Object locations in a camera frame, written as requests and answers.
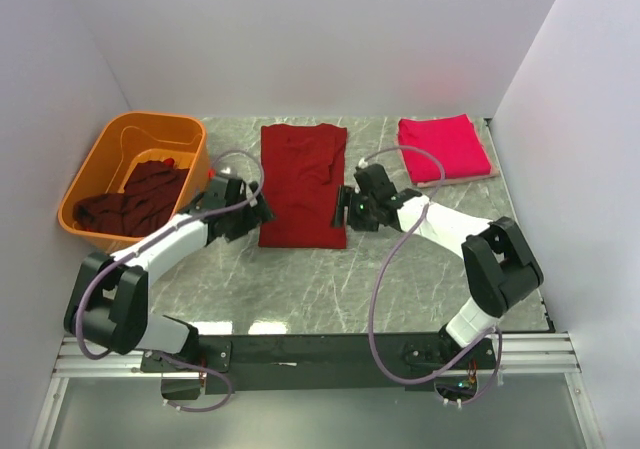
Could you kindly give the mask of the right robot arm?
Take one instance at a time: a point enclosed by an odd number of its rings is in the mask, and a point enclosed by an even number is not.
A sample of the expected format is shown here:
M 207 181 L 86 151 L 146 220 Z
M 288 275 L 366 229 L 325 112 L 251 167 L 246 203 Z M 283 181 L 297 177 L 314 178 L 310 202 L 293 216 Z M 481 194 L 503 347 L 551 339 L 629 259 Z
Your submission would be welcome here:
M 376 276 L 369 304 L 367 335 L 374 359 L 374 316 L 382 278 L 391 259 L 411 236 L 424 238 L 459 257 L 470 296 L 439 331 L 439 356 L 460 368 L 474 355 L 474 344 L 495 329 L 511 308 L 544 281 L 536 257 L 516 221 L 470 216 L 436 203 L 414 189 L 398 190 L 380 164 L 362 162 L 356 185 L 337 190 L 332 225 L 376 232 L 381 226 L 401 234 Z

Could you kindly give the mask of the dark red t-shirt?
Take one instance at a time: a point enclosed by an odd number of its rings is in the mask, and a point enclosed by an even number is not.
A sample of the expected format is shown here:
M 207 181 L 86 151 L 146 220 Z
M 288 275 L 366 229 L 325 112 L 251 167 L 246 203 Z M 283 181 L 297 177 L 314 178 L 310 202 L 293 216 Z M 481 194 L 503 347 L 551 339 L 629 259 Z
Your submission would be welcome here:
M 344 227 L 332 225 L 344 184 L 347 130 L 332 124 L 261 128 L 262 190 L 275 220 L 260 229 L 262 248 L 337 249 Z

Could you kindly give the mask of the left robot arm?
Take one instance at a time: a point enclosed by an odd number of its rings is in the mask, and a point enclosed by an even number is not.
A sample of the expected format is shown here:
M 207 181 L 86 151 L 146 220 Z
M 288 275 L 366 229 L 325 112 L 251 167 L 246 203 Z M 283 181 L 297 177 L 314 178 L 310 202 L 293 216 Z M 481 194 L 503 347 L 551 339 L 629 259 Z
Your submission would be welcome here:
M 217 239 L 232 242 L 274 220 L 263 194 L 264 182 L 215 175 L 206 188 L 169 221 L 133 246 L 82 262 L 63 318 L 83 354 L 134 350 L 164 353 L 176 370 L 193 368 L 201 358 L 199 332 L 191 324 L 149 309 L 151 286 L 187 256 Z

